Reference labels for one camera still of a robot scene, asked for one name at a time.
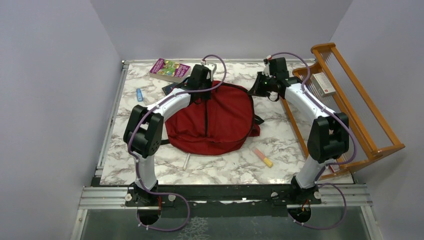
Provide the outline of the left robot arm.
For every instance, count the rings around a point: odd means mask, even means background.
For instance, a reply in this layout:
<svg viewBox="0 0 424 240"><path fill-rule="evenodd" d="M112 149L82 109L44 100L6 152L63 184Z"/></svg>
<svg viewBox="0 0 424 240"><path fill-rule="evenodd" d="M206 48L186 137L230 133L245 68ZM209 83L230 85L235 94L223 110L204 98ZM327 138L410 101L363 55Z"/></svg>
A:
<svg viewBox="0 0 424 240"><path fill-rule="evenodd" d="M189 105L211 98L216 70L215 63L196 64L190 76L164 98L147 107L136 105L132 109L123 140L128 153L134 157L135 184L141 188L138 199L144 205L152 205L157 200L155 153L161 146L164 123Z"/></svg>

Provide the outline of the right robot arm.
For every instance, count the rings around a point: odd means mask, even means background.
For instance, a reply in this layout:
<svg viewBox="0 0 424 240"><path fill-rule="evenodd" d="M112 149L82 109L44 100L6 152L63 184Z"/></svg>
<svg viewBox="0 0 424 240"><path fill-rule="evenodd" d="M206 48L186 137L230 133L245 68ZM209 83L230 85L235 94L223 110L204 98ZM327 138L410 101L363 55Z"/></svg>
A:
<svg viewBox="0 0 424 240"><path fill-rule="evenodd" d="M289 199L300 204L315 191L325 167L349 150L349 118L343 112L328 109L306 88L305 81L290 77L285 58L268 56L264 64L265 69L258 72L248 94L269 97L277 93L311 121L306 145L308 157L300 172L292 178L288 190Z"/></svg>

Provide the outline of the red backpack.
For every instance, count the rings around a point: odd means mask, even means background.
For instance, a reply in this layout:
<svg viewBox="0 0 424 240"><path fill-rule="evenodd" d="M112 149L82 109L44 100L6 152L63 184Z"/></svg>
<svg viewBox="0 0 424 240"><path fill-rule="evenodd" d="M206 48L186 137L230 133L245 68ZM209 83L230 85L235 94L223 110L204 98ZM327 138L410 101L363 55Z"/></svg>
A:
<svg viewBox="0 0 424 240"><path fill-rule="evenodd" d="M166 120L167 139L161 144L190 154L223 155L239 150L247 138L258 137L263 123L247 89L223 83L210 99L192 103Z"/></svg>

